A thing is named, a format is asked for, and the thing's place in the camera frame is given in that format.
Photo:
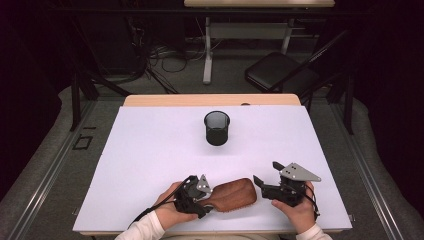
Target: table leg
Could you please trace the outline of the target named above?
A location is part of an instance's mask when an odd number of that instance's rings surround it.
[[[293,25],[294,25],[294,19],[289,19],[289,22],[287,24],[287,29],[285,31],[283,46],[281,47],[281,53],[282,54],[287,53],[287,49],[289,47],[289,42],[290,42],[290,37],[291,37]]]
[[[211,29],[210,29],[210,18],[206,17],[205,31],[206,31],[206,59],[205,59],[205,70],[203,72],[203,84],[211,83],[212,75],[212,52],[211,52]]]

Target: white sleeve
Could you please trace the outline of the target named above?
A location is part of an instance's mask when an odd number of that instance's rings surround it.
[[[308,231],[296,235],[296,240],[331,240],[332,238],[325,234],[322,229],[315,223]]]
[[[140,221],[131,224],[130,228],[119,234],[115,240],[157,240],[163,234],[165,234],[165,230],[163,230],[156,212],[153,211],[142,217]]]

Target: dark background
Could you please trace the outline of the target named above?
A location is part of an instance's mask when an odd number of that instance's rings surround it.
[[[119,5],[114,1],[107,2]],[[160,7],[160,2],[144,3],[146,6],[151,4],[150,7]],[[182,6],[182,1],[173,3],[175,7]],[[369,22],[329,20],[321,40],[325,42],[326,38],[345,25],[354,32],[352,43],[346,48],[355,49],[355,43],[358,42],[363,44],[355,75],[355,97],[369,109],[369,118],[383,164],[404,197],[423,216],[424,207],[419,197],[420,191],[424,189],[421,180],[424,165],[423,3],[420,0],[338,0],[336,9],[366,10],[381,3],[387,3],[389,7],[379,5],[377,18],[367,20]],[[79,64],[102,74],[131,74],[140,70],[140,53],[137,49],[133,51],[131,47],[131,36],[126,34],[128,29],[123,18],[105,18],[105,21],[109,21],[107,28],[101,22],[93,22],[89,17],[77,19],[78,28],[67,21],[61,23],[72,45],[68,49],[68,45],[62,45],[57,29],[39,7],[37,2],[27,4],[26,1],[5,1],[1,6],[2,198],[52,127],[60,111],[61,101],[57,94],[70,86],[75,73],[75,62],[70,59],[77,59]],[[192,29],[195,26],[190,26],[186,20],[175,17],[153,18],[149,29],[151,35],[163,42],[175,48],[184,48],[184,34],[195,32]],[[93,24],[94,29],[100,29],[103,35],[102,38],[87,42],[81,34],[90,36]],[[113,46],[121,46],[124,50],[101,50],[113,49]],[[348,55],[348,52],[352,51],[346,51],[344,58],[350,56],[351,53]],[[123,59],[119,54],[125,54],[123,57],[126,60],[113,62],[111,59]],[[336,62],[328,61],[328,65],[336,65]]]

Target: brown leather pouch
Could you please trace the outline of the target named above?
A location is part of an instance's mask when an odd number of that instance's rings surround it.
[[[209,198],[200,200],[201,206],[213,206],[218,212],[230,212],[247,207],[256,202],[256,190],[248,178],[216,186]]]

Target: person's left hand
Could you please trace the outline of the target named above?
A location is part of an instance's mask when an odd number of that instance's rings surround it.
[[[180,185],[181,182],[175,182],[173,183],[168,190],[166,190],[164,193],[162,193],[158,200],[156,200],[155,205],[164,200],[169,194],[171,194],[177,187]],[[198,216],[197,214],[187,214],[187,213],[181,213],[178,212],[175,208],[175,205],[173,202],[163,204],[158,209],[155,210],[156,215],[159,218],[160,224],[162,225],[162,228],[166,231],[172,226],[183,223],[183,222],[189,222],[194,219],[196,219]]]

